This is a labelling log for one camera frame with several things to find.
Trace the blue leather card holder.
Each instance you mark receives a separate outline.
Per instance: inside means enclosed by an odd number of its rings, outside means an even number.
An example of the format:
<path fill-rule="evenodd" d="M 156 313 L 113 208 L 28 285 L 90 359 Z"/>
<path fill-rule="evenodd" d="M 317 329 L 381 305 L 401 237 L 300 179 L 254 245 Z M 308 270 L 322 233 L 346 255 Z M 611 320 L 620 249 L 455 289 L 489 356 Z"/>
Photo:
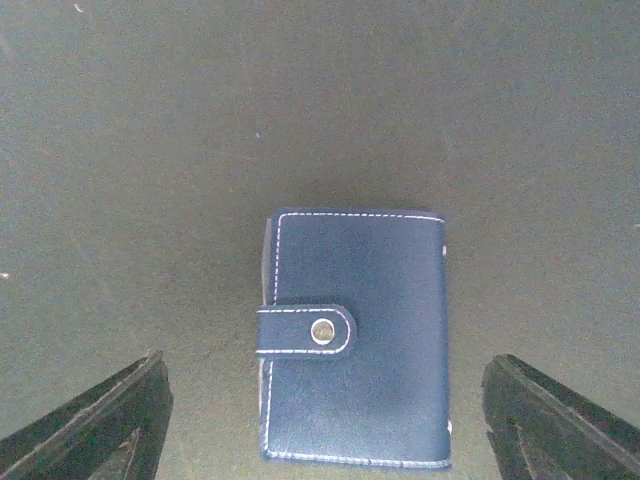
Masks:
<path fill-rule="evenodd" d="M 450 467 L 441 216 L 276 209 L 262 286 L 256 355 L 265 459 Z"/>

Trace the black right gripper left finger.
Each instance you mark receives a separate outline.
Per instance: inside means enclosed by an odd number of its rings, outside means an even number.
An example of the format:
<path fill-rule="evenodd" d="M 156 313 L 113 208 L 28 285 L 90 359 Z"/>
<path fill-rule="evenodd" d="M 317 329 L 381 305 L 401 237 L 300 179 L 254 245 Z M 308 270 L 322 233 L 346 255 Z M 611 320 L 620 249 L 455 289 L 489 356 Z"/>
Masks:
<path fill-rule="evenodd" d="M 3 479 L 153 479 L 173 409 L 154 351 L 1 440 Z"/>

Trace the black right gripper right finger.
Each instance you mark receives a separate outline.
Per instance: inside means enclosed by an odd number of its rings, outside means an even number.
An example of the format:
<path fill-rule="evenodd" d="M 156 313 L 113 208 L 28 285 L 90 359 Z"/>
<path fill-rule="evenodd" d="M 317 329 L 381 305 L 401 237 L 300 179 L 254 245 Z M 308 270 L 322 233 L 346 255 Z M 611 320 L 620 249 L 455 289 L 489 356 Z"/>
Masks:
<path fill-rule="evenodd" d="M 503 479 L 637 479 L 639 429 L 511 354 L 482 378 Z"/>

